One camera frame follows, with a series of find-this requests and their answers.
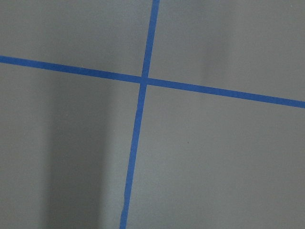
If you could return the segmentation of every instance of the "tape line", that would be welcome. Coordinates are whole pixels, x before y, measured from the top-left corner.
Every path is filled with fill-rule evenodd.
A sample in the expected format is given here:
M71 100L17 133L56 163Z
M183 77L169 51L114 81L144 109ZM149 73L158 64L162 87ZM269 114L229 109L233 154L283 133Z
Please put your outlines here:
M105 72L105 71L94 70L94 69L79 68L79 67L55 64L55 63L48 63L48 62L32 61L32 60L26 60L26 59L8 57L8 56L0 56L0 62L7 63L7 64L26 66L26 67L32 67L32 68L46 69L46 70L57 71L57 72L73 73L73 74L93 76L93 77L98 77L98 78L113 79L113 80L119 80L119 81L131 82L131 83L141 83L143 81L141 77L134 76L134 75L111 73L111 72ZM221 88L200 86L200 85L195 85L195 84L159 80L159 79L153 79L153 78L148 78L145 81L148 85L152 85L152 86L173 88L173 89L178 89L178 90L205 93L205 94L215 94L215 95L221 95L221 96L239 98L239 99L246 99L246 100L253 100L253 101L259 101L259 102L270 103L270 104L279 104L279 105L285 105L285 106L305 108L305 101L300 101L300 100L285 99L285 98L273 97L273 96L268 96L268 95L252 94L252 93L246 93L246 92L226 90L226 89L221 89Z
M142 68L142 77L141 77L142 81L141 81L140 89L139 89L138 105L137 105L137 111L136 111L135 120L134 120L132 145L131 145L131 149L130 149L127 176L126 176L126 184L125 184L125 192L124 192L124 206L123 206L123 210L121 213L120 229L126 229L126 225L127 225L135 161L136 161L136 157L137 157L141 122L142 122L146 88L147 88L147 78L148 78L149 68L150 68L150 64L151 64L151 57L152 57L152 51L153 51L153 40L154 40L154 34L155 34L157 16L158 16L159 0L153 0L152 2L153 2L152 11L151 11L151 16L150 16L150 21L149 21L145 55L144 55L143 68Z
M73 73L73 74L87 75L87 76L93 76L93 77L98 77L98 78L120 80L120 81L125 81L125 82L132 82L132 83L141 82L141 78L139 76L134 76L134 75L111 73L111 72L105 72L105 71L88 69L88 68L79 68L79 67L67 66L67 65L56 64L56 63L32 61L32 60L26 60L26 59L8 57L8 56L0 56L0 62L20 65L20 66L25 66L25 67L52 70L52 71L63 72L63 73Z

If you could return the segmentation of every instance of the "gray floor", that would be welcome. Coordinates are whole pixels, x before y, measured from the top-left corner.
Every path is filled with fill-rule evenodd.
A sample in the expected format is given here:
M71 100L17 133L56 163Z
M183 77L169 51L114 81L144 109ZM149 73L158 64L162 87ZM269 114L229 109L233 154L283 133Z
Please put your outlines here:
M140 76L151 2L1 1L0 55ZM305 100L301 0L160 2L150 77ZM139 85L0 64L0 228L119 228ZM305 110L148 86L128 229L302 229Z

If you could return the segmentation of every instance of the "blue painter's tape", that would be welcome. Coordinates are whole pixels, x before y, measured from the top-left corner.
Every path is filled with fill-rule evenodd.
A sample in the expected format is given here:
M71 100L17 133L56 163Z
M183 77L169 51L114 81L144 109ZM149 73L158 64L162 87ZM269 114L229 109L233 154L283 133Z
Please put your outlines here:
M199 85L194 85L194 84L178 83L178 82L158 80L158 79L152 79L152 78L147 79L147 84L153 85L153 86L159 86L159 87L167 87L167 88L185 90L185 91L190 91L190 92L215 94L215 95L221 95L221 96L232 97L232 98L259 101L259 102L264 102L264 103L280 104L280 105L286 105L286 106L305 108L304 101L284 99L284 98L272 97L272 96L261 95L261 94L252 94L252 93L246 93L246 92L231 91L231 90L214 88L214 87L205 87L205 86L199 86Z
M144 55L143 68L142 68L142 77L144 77L144 78L148 78L149 67L151 65L151 58L152 58L152 52L153 52L153 40L154 40L155 31L156 31L159 2L160 2L159 0L154 0L152 3L152 12L151 12L151 18L150 18L150 22L149 22L145 55Z
M124 192L124 206L123 206L123 210L122 210L122 214L121 214L120 229L126 229L126 225L127 225L129 203L130 203L130 198L131 198L131 193L132 193L134 167L135 167L135 161L136 161L137 150L138 150L141 122L142 122L146 88L147 88L146 80L148 78L149 68L150 68L150 64L151 64L154 33L155 33L155 29L156 29L158 9L159 9L159 0L153 0L152 2L153 2L152 11L151 11L151 16L150 16L150 22L149 22L149 28L148 28L148 34L147 34L147 40L146 40L146 48L145 48L145 54L144 54L144 61L143 61L143 69L142 69L142 77L141 77L142 81L141 81L140 89L139 89L138 105L137 105L137 111L136 111L135 120L134 120L132 145L131 145L131 149L130 149L129 163L128 163L127 176L126 176L126 185L125 185L125 192Z
M99 71L94 69L67 66L62 64L32 61L32 60L26 60L15 57L0 56L0 63L8 63L19 66L93 76L93 77L105 78L105 79L113 79L113 80L119 80L119 81L131 82L131 83L147 83L148 85L152 85L152 86L173 88L173 89L179 89L190 92L215 94L215 95L221 95L221 96L239 98L239 99L247 99L247 100L259 101L270 104L280 104L286 106L305 108L305 102L299 100L285 99L285 98L279 98L279 97L273 97L273 96L267 96L261 94L252 94L246 92L238 92L238 91L226 90L221 88L206 87L206 86L200 86L200 85L194 85L188 83L179 83L179 82L173 82L167 80L153 79L153 78L148 78L143 81L143 77L134 76L134 75L111 73L111 72Z
M147 87L147 85L143 83L140 85L140 89L139 89L138 105L137 105L137 111L136 111L136 115L135 115L133 134L132 134L132 145L131 145L131 149L130 149L129 162L128 162L128 168L127 168L126 185L125 185L125 193L124 193L124 207L123 207L122 214L121 214L120 229L126 229L126 224L127 224L127 217L128 217L129 203L130 203L130 197L131 197L131 192L132 192L132 181L133 181L134 167L135 167L135 161L136 161L136 157L137 157L138 143L139 143L139 137L140 137L140 128L141 128L141 122L142 122L146 87Z
M111 72L99 71L88 68L79 68L79 67L67 66L56 63L32 61L32 60L26 60L26 59L8 57L8 56L0 56L0 62L32 67L32 68L52 70L63 73L73 73L78 75L87 75L87 76L93 76L93 77L99 77L105 79L120 80L120 81L132 82L132 83L140 83L141 81L141 78L139 76L134 76L134 75L111 73Z

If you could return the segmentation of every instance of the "grid square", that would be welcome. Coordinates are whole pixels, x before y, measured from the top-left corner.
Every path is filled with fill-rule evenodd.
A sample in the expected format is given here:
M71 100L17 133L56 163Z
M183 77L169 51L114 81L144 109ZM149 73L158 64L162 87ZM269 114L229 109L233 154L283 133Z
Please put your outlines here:
M161 1L150 77L303 101L304 24L304 1Z
M139 85L0 72L0 228L118 228Z
M303 120L300 108L149 86L127 228L303 228Z
M1 1L1 55L140 76L151 3Z

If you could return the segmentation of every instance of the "gray surface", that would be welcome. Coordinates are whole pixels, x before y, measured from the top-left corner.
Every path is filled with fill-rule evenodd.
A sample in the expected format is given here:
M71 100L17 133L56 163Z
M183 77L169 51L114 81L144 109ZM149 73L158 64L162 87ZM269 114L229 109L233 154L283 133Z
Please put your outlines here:
M0 1L1 53L141 75L151 3Z
M150 77L305 100L305 1L160 2Z
M128 229L302 229L303 109L149 87Z
M139 86L0 72L0 228L118 228Z
M141 75L151 1L0 1L0 55ZM150 77L305 100L301 0L162 0ZM119 227L139 86L0 64L0 228ZM148 87L128 229L302 228L304 109Z

